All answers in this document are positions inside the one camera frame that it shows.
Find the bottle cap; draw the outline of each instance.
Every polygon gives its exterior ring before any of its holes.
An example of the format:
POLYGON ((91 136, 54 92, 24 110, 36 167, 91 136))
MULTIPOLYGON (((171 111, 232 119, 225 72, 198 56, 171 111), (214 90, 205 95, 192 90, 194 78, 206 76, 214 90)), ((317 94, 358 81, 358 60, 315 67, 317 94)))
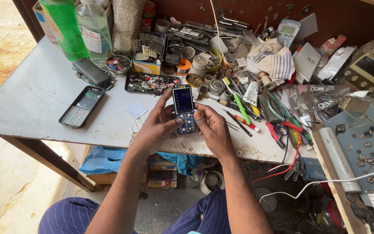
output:
POLYGON ((155 3, 149 0, 145 0, 144 10, 143 12, 152 13, 155 12, 155 3))
POLYGON ((80 2, 85 4, 85 5, 95 4, 95 0, 80 0, 80 2))

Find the green bottle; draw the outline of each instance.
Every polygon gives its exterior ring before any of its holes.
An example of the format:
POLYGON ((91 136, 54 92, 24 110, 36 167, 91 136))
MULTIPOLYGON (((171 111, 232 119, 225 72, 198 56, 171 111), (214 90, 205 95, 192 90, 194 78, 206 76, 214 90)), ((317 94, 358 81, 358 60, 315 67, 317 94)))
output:
POLYGON ((39 2, 66 58, 75 61, 88 57, 89 52, 74 16, 73 0, 39 0, 39 2))

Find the white table top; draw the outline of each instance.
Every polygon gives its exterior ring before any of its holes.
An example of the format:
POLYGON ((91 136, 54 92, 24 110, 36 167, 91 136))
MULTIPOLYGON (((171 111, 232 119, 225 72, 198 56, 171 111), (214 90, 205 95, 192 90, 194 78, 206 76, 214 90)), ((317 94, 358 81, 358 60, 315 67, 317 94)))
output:
MULTIPOLYGON (((60 124, 58 120, 88 84, 76 77, 76 72, 71 68, 71 61, 65 58, 59 45, 44 37, 0 87, 0 135, 129 147, 132 133, 127 123, 134 118, 124 109, 133 101, 138 101, 148 109, 141 116, 145 120, 159 97, 127 92, 124 90, 125 78, 118 77, 115 87, 106 92, 86 121, 86 126, 73 129, 60 124)), ((227 121, 234 123, 222 110, 226 107, 221 104, 211 99, 198 102, 212 106, 227 121)), ((229 111, 240 116, 235 110, 229 111)), ((285 150, 275 143, 264 120, 253 123, 261 128, 260 132, 249 129, 253 137, 247 136, 242 129, 239 132, 230 131, 237 155, 247 159, 281 162, 285 150)), ((291 143, 288 148, 286 163, 292 162, 295 155, 291 143)), ((212 155, 203 136, 198 134, 170 135, 160 151, 212 155)), ((316 157, 315 152, 307 151, 304 145, 300 152, 303 157, 316 157)))

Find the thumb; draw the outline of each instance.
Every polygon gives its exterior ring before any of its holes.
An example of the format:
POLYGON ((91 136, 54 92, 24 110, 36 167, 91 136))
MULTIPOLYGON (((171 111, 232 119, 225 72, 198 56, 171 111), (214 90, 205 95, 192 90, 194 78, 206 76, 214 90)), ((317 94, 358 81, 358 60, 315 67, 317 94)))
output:
POLYGON ((203 116, 200 111, 194 112, 194 120, 196 121, 197 126, 203 132, 203 134, 211 131, 210 126, 207 124, 207 118, 203 116))
POLYGON ((173 119, 173 120, 169 120, 166 123, 163 123, 163 126, 166 132, 170 132, 181 127, 183 123, 184 122, 182 119, 173 119))

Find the concrete floor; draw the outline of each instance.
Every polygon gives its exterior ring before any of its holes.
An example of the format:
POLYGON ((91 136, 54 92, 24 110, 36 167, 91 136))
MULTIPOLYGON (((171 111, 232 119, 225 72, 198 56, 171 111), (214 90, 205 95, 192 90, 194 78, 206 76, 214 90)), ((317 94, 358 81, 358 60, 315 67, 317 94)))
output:
MULTIPOLYGON (((58 155, 78 168, 78 146, 45 141, 58 155)), ((138 202, 135 231, 158 234, 205 195, 200 189, 145 189, 147 199, 138 202)), ((0 138, 0 233, 37 233, 44 212, 66 197, 86 197, 101 203, 109 186, 96 186, 87 193, 0 138)))

